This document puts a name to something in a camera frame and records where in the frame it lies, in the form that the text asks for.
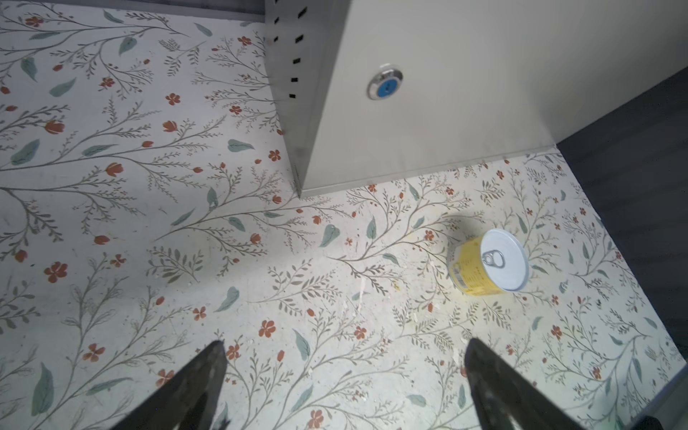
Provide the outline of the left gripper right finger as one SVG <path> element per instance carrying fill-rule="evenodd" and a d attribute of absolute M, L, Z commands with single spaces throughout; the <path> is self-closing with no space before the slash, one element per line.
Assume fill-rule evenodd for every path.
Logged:
<path fill-rule="evenodd" d="M 478 421 L 483 429 L 579 429 L 483 341 L 469 341 L 464 358 Z"/>

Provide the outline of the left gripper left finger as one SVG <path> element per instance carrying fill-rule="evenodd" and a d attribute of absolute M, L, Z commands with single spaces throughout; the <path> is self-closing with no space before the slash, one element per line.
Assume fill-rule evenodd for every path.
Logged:
<path fill-rule="evenodd" d="M 227 370 L 224 343 L 215 340 L 116 429 L 210 429 Z"/>

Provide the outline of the yellow label ring-pull can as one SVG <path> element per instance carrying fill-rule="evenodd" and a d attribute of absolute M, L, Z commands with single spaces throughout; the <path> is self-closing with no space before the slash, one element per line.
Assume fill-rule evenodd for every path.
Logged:
<path fill-rule="evenodd" d="M 454 286 L 474 297 L 520 292 L 530 277 L 521 242 L 503 229 L 490 229 L 455 247 L 447 266 Z"/>

